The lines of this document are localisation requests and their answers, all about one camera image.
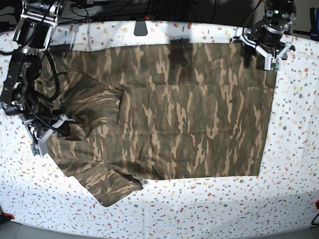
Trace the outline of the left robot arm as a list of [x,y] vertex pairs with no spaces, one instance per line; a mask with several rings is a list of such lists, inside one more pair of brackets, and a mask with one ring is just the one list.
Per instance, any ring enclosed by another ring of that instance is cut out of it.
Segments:
[[296,19],[296,5],[293,0],[266,0],[265,15],[251,28],[237,30],[231,42],[241,44],[244,67],[249,68],[252,57],[262,56],[263,63],[258,68],[265,71],[278,71],[282,61],[287,60],[288,52],[295,47],[283,43],[281,38]]

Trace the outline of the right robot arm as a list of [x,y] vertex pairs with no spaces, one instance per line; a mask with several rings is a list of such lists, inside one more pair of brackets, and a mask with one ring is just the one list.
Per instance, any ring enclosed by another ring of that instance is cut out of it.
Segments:
[[[70,133],[68,123],[74,121],[61,111],[52,111],[48,107],[60,93],[58,74],[48,47],[64,6],[63,0],[24,0],[13,35],[18,49],[1,52],[11,60],[0,106],[7,116],[20,117],[31,137],[30,147],[34,155],[47,154],[47,140],[54,133],[67,136]],[[55,92],[50,97],[35,89],[34,81],[40,76],[43,59],[48,60],[53,74]]]

